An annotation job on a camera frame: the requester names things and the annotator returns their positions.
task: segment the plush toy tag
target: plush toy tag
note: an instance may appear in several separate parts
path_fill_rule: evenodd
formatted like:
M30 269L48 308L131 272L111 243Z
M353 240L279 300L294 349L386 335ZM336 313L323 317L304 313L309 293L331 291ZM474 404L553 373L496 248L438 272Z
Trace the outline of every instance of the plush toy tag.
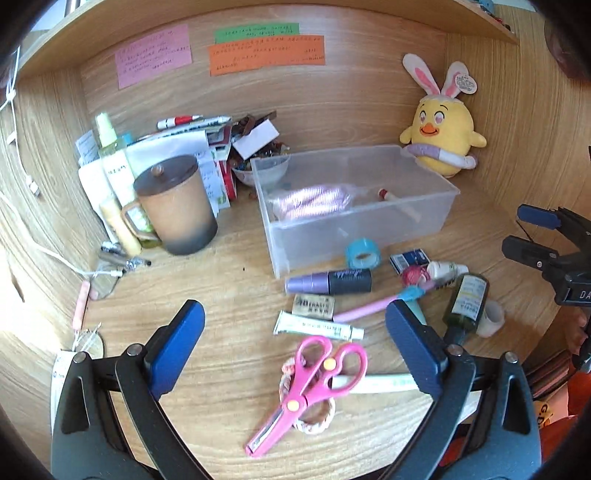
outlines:
M454 81L456 82L456 86L460 89L461 92L467 93L468 95L476 93L476 90L478 88L478 86L476 85L476 80L470 77L467 73L456 75Z

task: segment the wooden desk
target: wooden desk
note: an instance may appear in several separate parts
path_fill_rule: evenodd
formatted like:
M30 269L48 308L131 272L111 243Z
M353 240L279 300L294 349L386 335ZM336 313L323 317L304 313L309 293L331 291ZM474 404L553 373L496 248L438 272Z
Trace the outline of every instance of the wooden desk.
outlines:
M492 339L470 338L471 353L500 356L507 350L524 359L548 328L557 307L540 274L505 260L501 241L516 234L506 213L460 175L457 197L443 230L388 249L388 255L422 247L433 259L454 260L483 273L491 282L490 297L507 310L506 326ZM203 336L174 391L161 399L172 424L199 462L219 479L351 478L391 463L430 405L419 392L350 395L337 400L328 431L316 437L289 432L261 460L252 460L244 444L277 407L282 363L301 337L273 336L281 309L293 297L283 280L273 277L257 202L246 198L219 216L219 233L204 251L173 258L147 252L154 265L123 278L110 298L91 303L86 325L103 322L101 333L109 355L130 343L145 343L157 327L172 319L186 299L200 301L207 313ZM337 311L401 289L386 261L375 271L371 294L337 299ZM332 267L342 268L342 261ZM328 265L315 267L321 270ZM439 334L449 290L420 302L427 321ZM369 373L406 371L383 325L383 313L355 323L365 328L363 346ZM128 440L139 460L149 462L120 398L115 399Z

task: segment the white tube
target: white tube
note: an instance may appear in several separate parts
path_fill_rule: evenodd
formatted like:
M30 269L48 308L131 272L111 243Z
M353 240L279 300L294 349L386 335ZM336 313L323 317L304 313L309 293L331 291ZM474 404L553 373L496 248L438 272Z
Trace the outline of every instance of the white tube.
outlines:
M278 333L302 333L304 335L322 335L333 340L361 340L363 329L345 323L326 322L305 317L298 317L281 311L273 335Z
M476 334L482 338L488 338L498 332L505 324L505 311L494 300L487 300L484 305L484 315L478 323Z
M331 389L342 388L353 381L349 375L337 375L333 377ZM391 393L418 390L417 384L411 374L392 375L366 375L349 393Z

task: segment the lip balm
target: lip balm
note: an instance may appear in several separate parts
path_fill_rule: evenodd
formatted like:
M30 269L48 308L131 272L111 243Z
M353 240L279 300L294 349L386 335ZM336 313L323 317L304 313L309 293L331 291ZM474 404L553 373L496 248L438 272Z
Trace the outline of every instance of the lip balm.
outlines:
M344 295L371 291L371 270L352 268L331 272L312 273L285 281L285 293L316 293L319 295Z

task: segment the clear plastic container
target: clear plastic container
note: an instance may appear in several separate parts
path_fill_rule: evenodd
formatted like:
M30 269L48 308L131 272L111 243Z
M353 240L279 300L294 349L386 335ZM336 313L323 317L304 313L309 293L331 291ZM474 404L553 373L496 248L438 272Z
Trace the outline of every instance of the clear plastic container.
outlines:
M294 153L251 164L277 278L342 257L358 238L369 238L382 248L437 233L460 193L439 174L417 165L398 145ZM275 175L276 170L285 173ZM352 184L359 194L343 212L277 220L270 198L280 191L320 184ZM398 199L379 201L380 189Z

